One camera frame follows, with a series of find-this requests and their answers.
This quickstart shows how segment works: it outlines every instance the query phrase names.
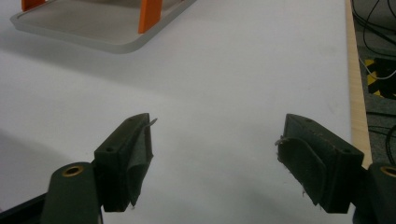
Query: white table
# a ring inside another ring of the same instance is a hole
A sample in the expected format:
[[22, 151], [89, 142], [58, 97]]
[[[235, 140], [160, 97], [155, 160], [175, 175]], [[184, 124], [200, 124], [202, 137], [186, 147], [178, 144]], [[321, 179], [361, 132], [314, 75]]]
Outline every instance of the white table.
[[287, 113], [347, 141], [345, 2], [198, 0], [142, 49], [114, 55], [16, 31], [0, 3], [0, 208], [149, 112], [154, 159], [135, 210], [105, 223], [351, 223], [276, 159]]

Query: orange bracket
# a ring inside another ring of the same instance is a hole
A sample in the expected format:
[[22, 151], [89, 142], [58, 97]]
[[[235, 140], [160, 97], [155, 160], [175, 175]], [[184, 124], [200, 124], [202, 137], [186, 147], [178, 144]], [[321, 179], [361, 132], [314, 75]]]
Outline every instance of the orange bracket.
[[142, 0], [138, 33], [143, 34], [161, 18], [163, 0]]
[[22, 11], [30, 10], [44, 4], [46, 0], [21, 0]]

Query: orange plastic part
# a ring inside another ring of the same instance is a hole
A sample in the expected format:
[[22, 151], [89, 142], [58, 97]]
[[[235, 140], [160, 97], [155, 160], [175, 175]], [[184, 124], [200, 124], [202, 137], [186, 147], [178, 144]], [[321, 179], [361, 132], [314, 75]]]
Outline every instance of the orange plastic part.
[[138, 33], [143, 34], [161, 18], [163, 0], [142, 0]]
[[22, 0], [22, 11], [30, 10], [34, 7], [38, 7], [41, 4], [44, 4], [46, 0]]

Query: gray tray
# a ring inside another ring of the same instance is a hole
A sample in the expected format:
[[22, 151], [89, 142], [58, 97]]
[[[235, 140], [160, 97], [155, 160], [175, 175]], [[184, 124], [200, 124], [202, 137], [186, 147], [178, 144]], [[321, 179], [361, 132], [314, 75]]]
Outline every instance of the gray tray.
[[112, 53], [140, 49], [195, 0], [163, 0], [160, 21], [137, 32], [140, 0], [50, 0], [11, 17], [24, 32]]

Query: table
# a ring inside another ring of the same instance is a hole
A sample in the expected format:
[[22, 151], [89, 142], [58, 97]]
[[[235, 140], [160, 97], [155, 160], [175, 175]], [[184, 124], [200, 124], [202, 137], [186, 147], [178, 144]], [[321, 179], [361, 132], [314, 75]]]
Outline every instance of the table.
[[113, 55], [16, 31], [0, 7], [0, 208], [149, 112], [154, 159], [134, 210], [105, 223], [350, 223], [276, 160], [287, 113], [350, 141], [344, 1], [199, 0]]

